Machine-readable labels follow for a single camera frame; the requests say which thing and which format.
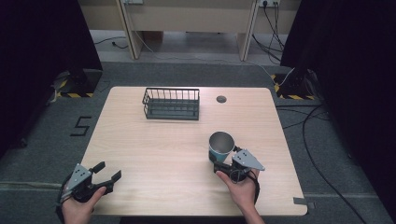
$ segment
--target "metal cup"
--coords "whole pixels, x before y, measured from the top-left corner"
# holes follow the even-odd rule
[[[224,162],[234,147],[235,142],[228,133],[213,133],[209,138],[209,159],[212,162]]]

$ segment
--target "hand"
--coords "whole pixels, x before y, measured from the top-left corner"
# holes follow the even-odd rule
[[[87,224],[90,221],[93,207],[105,194],[106,187],[97,190],[89,201],[79,203],[73,197],[67,199],[62,205],[64,223],[66,224]]]
[[[257,178],[259,178],[260,171],[252,169],[251,172],[253,172]],[[263,224],[264,221],[254,206],[256,186],[253,180],[247,177],[243,181],[234,183],[230,177],[228,177],[222,171],[216,171],[216,175],[227,185],[233,202],[241,210],[246,222],[248,224]]]

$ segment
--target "gray carpet floor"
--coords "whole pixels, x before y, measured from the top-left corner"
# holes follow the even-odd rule
[[[9,150],[0,160],[0,223],[60,223],[54,213],[57,188],[82,160],[106,97],[114,86],[263,87],[271,90],[308,202],[303,217],[264,217],[266,223],[360,223],[358,217],[323,180],[304,147],[302,122],[320,100],[276,97],[271,78],[255,65],[188,63],[103,63],[104,73],[92,98],[60,97],[47,106],[27,136],[27,147]],[[270,74],[289,68],[266,67]],[[305,124],[305,139],[319,170],[356,208],[367,223],[392,223],[364,172],[343,146],[323,106]],[[75,125],[90,126],[85,136]],[[191,219],[94,216],[92,223],[192,223]],[[230,219],[195,219],[232,223]]]

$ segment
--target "electrical outlet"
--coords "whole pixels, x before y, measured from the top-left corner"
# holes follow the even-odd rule
[[[259,7],[263,7],[264,1],[267,2],[267,7],[275,7],[277,4],[279,6],[280,0],[260,0]]]

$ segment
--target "wire basket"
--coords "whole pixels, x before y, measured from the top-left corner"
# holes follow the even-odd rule
[[[199,119],[199,89],[146,88],[147,119]]]

